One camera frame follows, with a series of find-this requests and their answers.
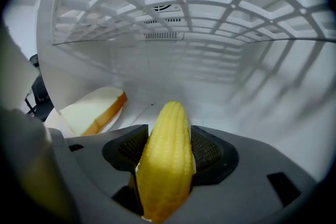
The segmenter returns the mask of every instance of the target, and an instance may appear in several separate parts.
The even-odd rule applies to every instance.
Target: slice of bread
[[[75,135],[97,134],[126,101],[123,90],[103,87],[60,110],[60,113]]]

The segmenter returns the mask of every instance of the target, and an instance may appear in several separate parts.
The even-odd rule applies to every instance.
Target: air vent slot
[[[167,22],[181,22],[181,18],[171,18],[171,19],[165,19]],[[145,24],[157,24],[157,20],[147,20],[144,22]]]
[[[145,40],[182,40],[184,33],[177,32],[161,32],[144,34]]]

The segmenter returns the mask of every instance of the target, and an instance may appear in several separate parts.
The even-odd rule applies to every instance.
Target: yellow corn
[[[186,113],[170,101],[156,120],[137,171],[144,218],[160,223],[169,217],[189,195],[193,174]]]

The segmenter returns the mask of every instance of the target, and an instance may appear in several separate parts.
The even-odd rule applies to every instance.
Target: gray plastic surface
[[[130,173],[114,169],[102,156],[106,142],[141,125],[93,136],[63,139],[53,130],[54,150],[61,173],[78,206],[83,223],[137,223],[139,216],[110,197],[128,184]],[[196,186],[185,203],[165,223],[254,223],[267,217],[275,223],[309,195],[316,182],[272,146],[234,134],[200,127],[233,144],[239,152],[237,168],[218,185]],[[71,152],[69,145],[84,148]],[[268,174],[283,172],[301,192],[285,210]]]

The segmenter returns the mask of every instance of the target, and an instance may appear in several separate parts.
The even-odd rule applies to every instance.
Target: rectangular slot
[[[70,149],[71,152],[80,150],[82,148],[84,148],[84,147],[80,144],[75,144],[75,145],[70,145],[69,146],[69,149]]]
[[[181,22],[181,18],[171,18],[171,19],[165,19],[167,22]],[[144,21],[145,24],[157,24],[157,20],[147,20]]]
[[[177,32],[160,32],[160,33],[147,33],[144,34],[145,40],[182,40],[183,33]]]
[[[269,174],[267,178],[284,207],[300,196],[301,192],[284,173]]]

